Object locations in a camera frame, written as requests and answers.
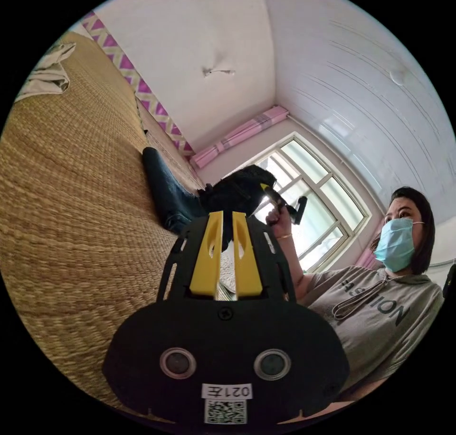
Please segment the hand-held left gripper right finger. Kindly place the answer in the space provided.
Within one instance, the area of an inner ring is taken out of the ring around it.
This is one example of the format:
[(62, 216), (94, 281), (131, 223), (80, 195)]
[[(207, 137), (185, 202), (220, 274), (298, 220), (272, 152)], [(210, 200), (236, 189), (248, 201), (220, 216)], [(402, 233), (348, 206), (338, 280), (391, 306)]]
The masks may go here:
[(260, 296), (262, 284), (246, 215), (241, 212), (233, 212), (232, 225), (236, 295), (238, 298)]

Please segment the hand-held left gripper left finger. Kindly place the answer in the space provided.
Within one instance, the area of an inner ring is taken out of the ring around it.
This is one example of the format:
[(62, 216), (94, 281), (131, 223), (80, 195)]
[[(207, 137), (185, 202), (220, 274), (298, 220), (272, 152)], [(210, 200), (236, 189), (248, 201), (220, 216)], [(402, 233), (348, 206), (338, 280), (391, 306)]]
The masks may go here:
[(220, 278), (223, 238), (223, 212), (209, 214), (190, 283), (190, 292), (197, 297), (214, 297)]

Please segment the person's right hand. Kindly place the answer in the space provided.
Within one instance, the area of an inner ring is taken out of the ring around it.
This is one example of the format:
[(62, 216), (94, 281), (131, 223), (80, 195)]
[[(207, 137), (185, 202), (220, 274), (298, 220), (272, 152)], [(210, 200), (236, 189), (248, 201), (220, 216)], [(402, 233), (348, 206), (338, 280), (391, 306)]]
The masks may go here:
[(271, 227), (276, 239), (292, 237), (292, 221), (286, 207), (274, 207), (266, 216), (266, 224)]

